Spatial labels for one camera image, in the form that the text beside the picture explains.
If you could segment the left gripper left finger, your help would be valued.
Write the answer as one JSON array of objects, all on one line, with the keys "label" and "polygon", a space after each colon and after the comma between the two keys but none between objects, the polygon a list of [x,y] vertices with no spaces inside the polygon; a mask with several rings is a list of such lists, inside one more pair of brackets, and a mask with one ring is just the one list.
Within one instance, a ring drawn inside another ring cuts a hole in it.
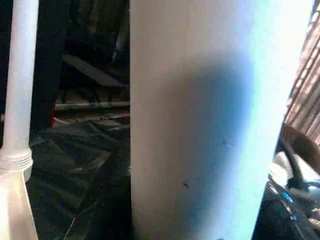
[{"label": "left gripper left finger", "polygon": [[95,198],[87,240],[131,240],[130,140],[120,141],[96,175],[87,196]]}]

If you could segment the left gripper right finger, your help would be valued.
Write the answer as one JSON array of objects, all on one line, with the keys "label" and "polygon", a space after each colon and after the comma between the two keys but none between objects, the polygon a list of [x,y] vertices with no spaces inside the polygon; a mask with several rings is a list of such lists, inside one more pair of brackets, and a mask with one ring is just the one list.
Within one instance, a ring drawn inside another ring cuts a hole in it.
[{"label": "left gripper right finger", "polygon": [[277,184],[269,176],[252,234],[253,240],[318,240],[316,202]]}]

